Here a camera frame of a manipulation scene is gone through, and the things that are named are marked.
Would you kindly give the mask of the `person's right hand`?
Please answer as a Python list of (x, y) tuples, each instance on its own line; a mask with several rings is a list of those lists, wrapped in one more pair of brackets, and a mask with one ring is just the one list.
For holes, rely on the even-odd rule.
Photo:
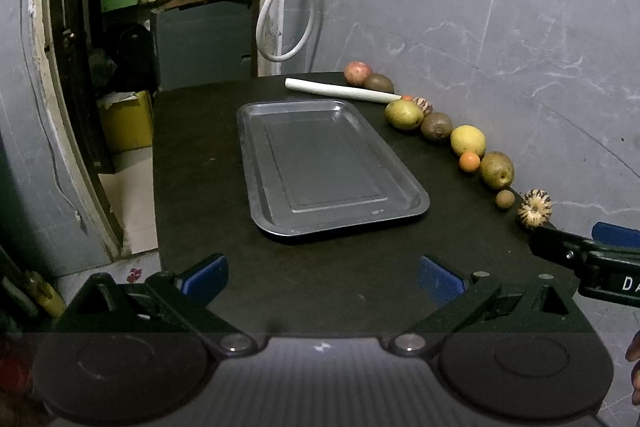
[(625, 358), (629, 363), (634, 362), (634, 367), (630, 373), (632, 386), (631, 402), (638, 407), (640, 404), (640, 332), (634, 334), (634, 338), (632, 338), (626, 350)]

